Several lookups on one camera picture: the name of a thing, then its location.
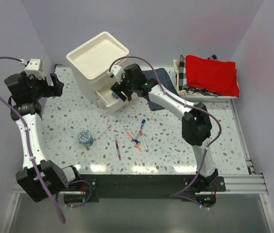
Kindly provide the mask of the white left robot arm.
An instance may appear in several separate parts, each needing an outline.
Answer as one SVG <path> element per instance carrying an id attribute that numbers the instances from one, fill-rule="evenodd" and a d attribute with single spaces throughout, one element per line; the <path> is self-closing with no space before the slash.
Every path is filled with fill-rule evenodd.
<path id="1" fill-rule="evenodd" d="M 8 101 L 15 102 L 10 115 L 19 129 L 24 153 L 22 171 L 16 174 L 16 181 L 35 202 L 48 197 L 46 188 L 55 195 L 68 188 L 78 190 L 82 185 L 82 178 L 74 166 L 60 168 L 48 158 L 44 148 L 39 101 L 60 97 L 64 87 L 56 74 L 51 73 L 50 77 L 52 85 L 48 85 L 46 79 L 40 80 L 23 71 L 4 81 L 11 92 Z"/>

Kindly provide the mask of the cream drawer organizer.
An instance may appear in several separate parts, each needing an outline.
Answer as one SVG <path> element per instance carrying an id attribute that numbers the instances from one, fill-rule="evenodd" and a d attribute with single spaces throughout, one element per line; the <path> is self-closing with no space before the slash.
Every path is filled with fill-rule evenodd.
<path id="1" fill-rule="evenodd" d="M 109 32 L 101 32 L 66 55 L 77 85 L 96 107 L 113 113 L 128 101 L 112 96 L 115 78 L 108 76 L 111 63 L 129 55 L 129 49 Z"/>

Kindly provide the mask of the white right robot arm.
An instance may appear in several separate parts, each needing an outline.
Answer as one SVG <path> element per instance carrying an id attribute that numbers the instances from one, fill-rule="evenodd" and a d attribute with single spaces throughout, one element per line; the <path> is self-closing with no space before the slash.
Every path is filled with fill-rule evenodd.
<path id="1" fill-rule="evenodd" d="M 115 63 L 110 65 L 108 75 L 115 79 L 111 90 L 122 101 L 130 100 L 132 94 L 158 104 L 174 114 L 181 121 L 181 136 L 192 146 L 197 162 L 197 172 L 192 181 L 185 187 L 198 185 L 204 191 L 215 185 L 218 170 L 213 162 L 210 146 L 214 142 L 211 136 L 212 114 L 204 104 L 187 103 L 166 89 L 156 75 L 148 80 L 138 64 L 122 68 Z"/>

